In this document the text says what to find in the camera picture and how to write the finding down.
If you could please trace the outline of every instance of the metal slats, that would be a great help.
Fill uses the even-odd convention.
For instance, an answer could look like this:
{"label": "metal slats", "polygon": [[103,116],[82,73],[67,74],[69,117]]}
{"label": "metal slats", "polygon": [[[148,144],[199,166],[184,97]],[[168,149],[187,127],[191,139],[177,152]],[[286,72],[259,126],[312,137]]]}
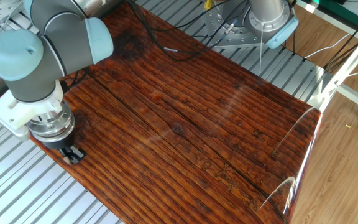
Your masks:
{"label": "metal slats", "polygon": [[0,224],[118,220],[32,141],[0,126]]}

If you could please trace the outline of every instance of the green object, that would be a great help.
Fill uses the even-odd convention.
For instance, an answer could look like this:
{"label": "green object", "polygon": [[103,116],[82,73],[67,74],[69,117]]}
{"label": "green object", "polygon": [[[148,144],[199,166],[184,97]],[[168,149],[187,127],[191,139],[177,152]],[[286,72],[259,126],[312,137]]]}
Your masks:
{"label": "green object", "polygon": [[342,22],[353,29],[358,28],[358,15],[341,6],[338,2],[333,0],[313,1],[319,4],[317,9],[321,12],[337,19],[339,22]]}

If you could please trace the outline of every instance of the wooden board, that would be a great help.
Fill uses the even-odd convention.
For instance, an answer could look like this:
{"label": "wooden board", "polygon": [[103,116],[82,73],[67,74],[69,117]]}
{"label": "wooden board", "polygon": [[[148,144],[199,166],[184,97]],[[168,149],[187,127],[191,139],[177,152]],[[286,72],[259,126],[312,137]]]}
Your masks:
{"label": "wooden board", "polygon": [[[212,50],[170,60],[126,4],[104,22],[113,56],[65,95],[88,155],[68,166],[42,149],[125,223],[288,223],[320,112]],[[178,30],[157,37],[201,47]]]}

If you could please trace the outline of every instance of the wooden floor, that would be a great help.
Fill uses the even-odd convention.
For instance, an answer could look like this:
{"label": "wooden floor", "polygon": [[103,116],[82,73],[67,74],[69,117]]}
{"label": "wooden floor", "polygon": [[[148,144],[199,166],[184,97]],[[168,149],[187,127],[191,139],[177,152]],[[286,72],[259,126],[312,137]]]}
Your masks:
{"label": "wooden floor", "polygon": [[[296,14],[300,19],[296,52],[302,56],[346,34],[300,7]],[[290,48],[292,44],[292,39],[287,42]],[[340,46],[309,59],[324,66]],[[345,84],[358,91],[358,75],[347,78]],[[323,114],[292,223],[358,223],[358,106],[339,93]]]}

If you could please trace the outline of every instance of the metal grating floor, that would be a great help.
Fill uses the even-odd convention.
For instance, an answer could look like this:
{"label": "metal grating floor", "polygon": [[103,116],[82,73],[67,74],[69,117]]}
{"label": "metal grating floor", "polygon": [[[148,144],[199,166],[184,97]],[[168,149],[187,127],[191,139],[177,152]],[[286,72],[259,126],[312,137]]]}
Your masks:
{"label": "metal grating floor", "polygon": [[[204,11],[200,0],[137,0],[137,3],[175,26]],[[6,29],[38,32],[25,12],[10,19]],[[202,19],[182,30],[192,36],[207,35]],[[204,37],[196,39],[207,41]],[[323,85],[331,78],[323,69],[281,47],[262,46],[262,72],[259,72],[260,47],[216,50],[317,108]],[[120,222],[33,142],[19,142],[0,125],[0,224]]]}

